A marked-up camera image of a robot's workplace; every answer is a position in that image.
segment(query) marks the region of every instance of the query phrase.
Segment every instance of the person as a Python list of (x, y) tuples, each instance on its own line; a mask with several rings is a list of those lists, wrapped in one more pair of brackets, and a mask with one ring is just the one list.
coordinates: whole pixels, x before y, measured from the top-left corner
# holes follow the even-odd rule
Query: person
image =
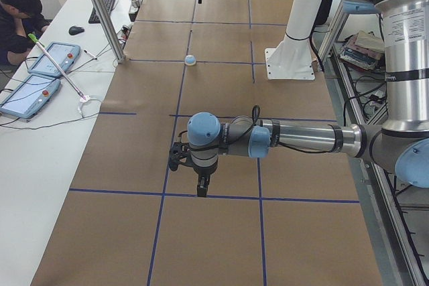
[(20, 65), (34, 43), (29, 33), (43, 33), (45, 20), (40, 0), (0, 0), (0, 64)]

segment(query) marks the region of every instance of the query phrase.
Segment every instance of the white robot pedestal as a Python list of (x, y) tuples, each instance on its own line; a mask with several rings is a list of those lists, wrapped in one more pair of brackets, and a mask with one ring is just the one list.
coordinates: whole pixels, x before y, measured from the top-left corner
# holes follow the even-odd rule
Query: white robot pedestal
[(284, 39), (265, 49), (270, 80), (314, 80), (308, 39), (322, 0), (294, 0)]

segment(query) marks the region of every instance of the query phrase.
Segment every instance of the black keyboard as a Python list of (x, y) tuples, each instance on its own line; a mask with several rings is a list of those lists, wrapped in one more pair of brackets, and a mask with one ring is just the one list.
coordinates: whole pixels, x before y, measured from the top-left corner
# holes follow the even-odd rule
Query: black keyboard
[[(115, 0), (103, 0), (103, 2), (105, 3), (107, 12), (110, 13), (113, 10), (113, 6), (115, 4)], [(93, 8), (93, 12), (91, 13), (91, 16), (89, 17), (88, 20), (89, 23), (100, 23), (100, 18), (98, 17), (97, 13), (95, 12), (95, 8)]]

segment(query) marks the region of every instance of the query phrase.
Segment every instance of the white desk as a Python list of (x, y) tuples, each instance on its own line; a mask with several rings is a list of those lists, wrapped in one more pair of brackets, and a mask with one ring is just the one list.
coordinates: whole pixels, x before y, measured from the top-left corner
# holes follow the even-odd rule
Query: white desk
[[(117, 0), (111, 14), (116, 31), (130, 24), (130, 3), (130, 0)], [(41, 42), (78, 44), (98, 54), (108, 42), (101, 24), (88, 24), (92, 8), (90, 0), (67, 0)], [(82, 26), (85, 32), (69, 35), (68, 28), (72, 25)], [(35, 47), (30, 56), (39, 54), (40, 50)], [(82, 52), (72, 68), (89, 59)], [(114, 65), (115, 57), (108, 51), (97, 61), (72, 72), (70, 77), (85, 94), (104, 98)], [(27, 75), (23, 64), (14, 78), (23, 80)], [(11, 126), (40, 127), (78, 119), (78, 95), (64, 79), (61, 83), (58, 93), (32, 121), (17, 121)], [(12, 80), (6, 88), (15, 88), (18, 84)], [(7, 93), (1, 93), (0, 101), (6, 96)], [(97, 101), (86, 104), (84, 114), (97, 113), (99, 107)], [(0, 124), (10, 120), (0, 117)], [(37, 131), (0, 127), (0, 285), (31, 283), (94, 123), (95, 118), (91, 118)]]

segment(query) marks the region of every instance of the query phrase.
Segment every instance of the label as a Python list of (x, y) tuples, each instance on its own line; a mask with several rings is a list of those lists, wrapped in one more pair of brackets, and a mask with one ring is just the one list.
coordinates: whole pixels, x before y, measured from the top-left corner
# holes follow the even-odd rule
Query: label
[(385, 46), (416, 42), (428, 38), (428, 17), (425, 7), (384, 18)]

